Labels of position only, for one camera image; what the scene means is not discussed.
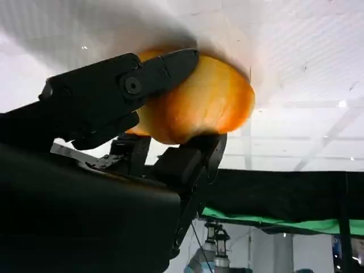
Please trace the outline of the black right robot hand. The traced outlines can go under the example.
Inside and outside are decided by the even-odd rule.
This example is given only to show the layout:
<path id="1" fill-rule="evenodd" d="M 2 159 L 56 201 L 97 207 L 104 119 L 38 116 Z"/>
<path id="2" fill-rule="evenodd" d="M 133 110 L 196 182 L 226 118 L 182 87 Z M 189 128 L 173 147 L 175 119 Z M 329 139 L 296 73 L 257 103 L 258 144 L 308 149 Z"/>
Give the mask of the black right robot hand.
<path id="1" fill-rule="evenodd" d="M 2 272 L 163 272 L 205 206 L 227 136 L 201 133 L 144 173 L 137 110 L 199 52 L 119 55 L 47 79 L 1 114 Z"/>

